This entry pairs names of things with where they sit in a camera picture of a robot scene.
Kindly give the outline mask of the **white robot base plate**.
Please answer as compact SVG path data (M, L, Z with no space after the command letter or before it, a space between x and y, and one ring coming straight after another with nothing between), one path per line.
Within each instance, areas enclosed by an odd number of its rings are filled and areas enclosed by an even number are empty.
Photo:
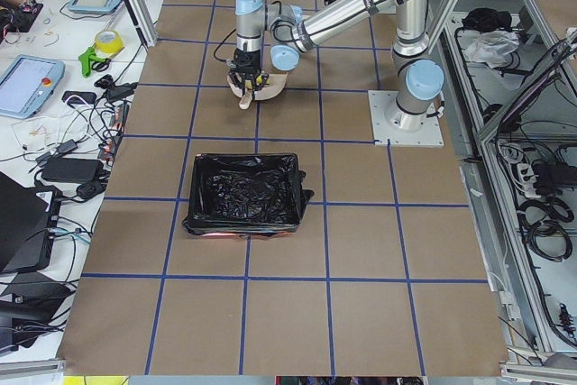
M443 135L431 103L421 115L409 115L397 105L397 91L369 90L369 108L373 142L376 146L427 147L444 146Z

